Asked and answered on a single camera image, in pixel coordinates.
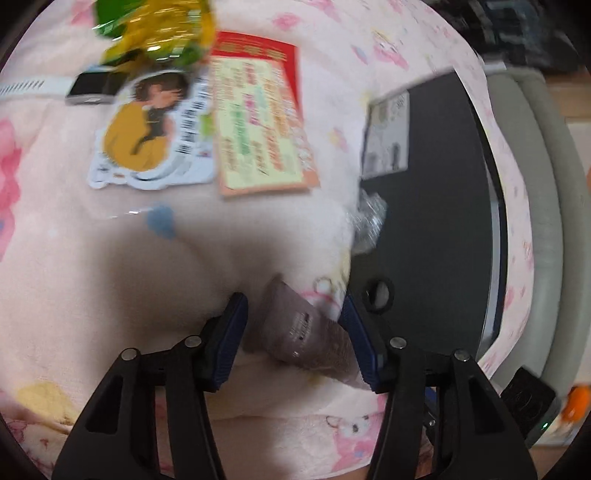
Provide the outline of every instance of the metal rivet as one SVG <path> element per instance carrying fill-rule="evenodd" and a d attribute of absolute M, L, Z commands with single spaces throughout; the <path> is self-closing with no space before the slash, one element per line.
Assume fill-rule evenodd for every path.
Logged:
<path fill-rule="evenodd" d="M 135 348 L 126 348 L 121 352 L 121 358 L 123 360 L 133 360 L 138 356 L 138 351 Z"/>
<path fill-rule="evenodd" d="M 390 339 L 390 346 L 401 350 L 406 347 L 406 340 L 402 337 L 393 337 Z"/>
<path fill-rule="evenodd" d="M 189 348 L 195 348 L 199 345 L 201 345 L 201 337 L 197 335 L 191 335 L 190 337 L 185 338 L 185 346 L 188 346 Z"/>
<path fill-rule="evenodd" d="M 470 359 L 470 354 L 464 350 L 456 350 L 453 352 L 453 356 L 460 362 L 467 362 Z"/>

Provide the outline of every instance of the round hole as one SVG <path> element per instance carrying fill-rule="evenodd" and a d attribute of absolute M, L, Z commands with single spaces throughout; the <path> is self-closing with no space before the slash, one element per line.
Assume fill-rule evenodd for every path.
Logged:
<path fill-rule="evenodd" d="M 372 280 L 366 289 L 365 307 L 372 313 L 383 313 L 392 306 L 394 286 L 387 278 Z"/>

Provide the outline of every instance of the cartoon person illustration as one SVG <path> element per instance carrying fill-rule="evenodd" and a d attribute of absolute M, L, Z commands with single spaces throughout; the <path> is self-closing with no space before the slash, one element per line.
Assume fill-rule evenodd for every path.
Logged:
<path fill-rule="evenodd" d="M 117 166 L 135 171 L 158 167 L 167 157 L 174 120 L 167 115 L 187 97 L 182 73 L 164 72 L 135 85 L 134 100 L 122 106 L 103 140 L 103 151 Z"/>

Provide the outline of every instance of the orange object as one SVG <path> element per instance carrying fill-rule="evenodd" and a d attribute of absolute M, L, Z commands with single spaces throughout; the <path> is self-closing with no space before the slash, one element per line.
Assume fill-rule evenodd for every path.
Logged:
<path fill-rule="evenodd" d="M 561 417 L 563 421 L 576 423 L 583 420 L 587 415 L 591 404 L 591 388 L 573 387 L 569 393 L 569 399 L 564 407 Z"/>

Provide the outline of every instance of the yellow card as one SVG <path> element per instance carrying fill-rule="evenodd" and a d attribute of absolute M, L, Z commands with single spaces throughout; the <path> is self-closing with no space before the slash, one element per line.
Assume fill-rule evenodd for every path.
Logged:
<path fill-rule="evenodd" d="M 222 193 L 317 186 L 312 152 L 281 65 L 213 57 L 212 69 Z"/>

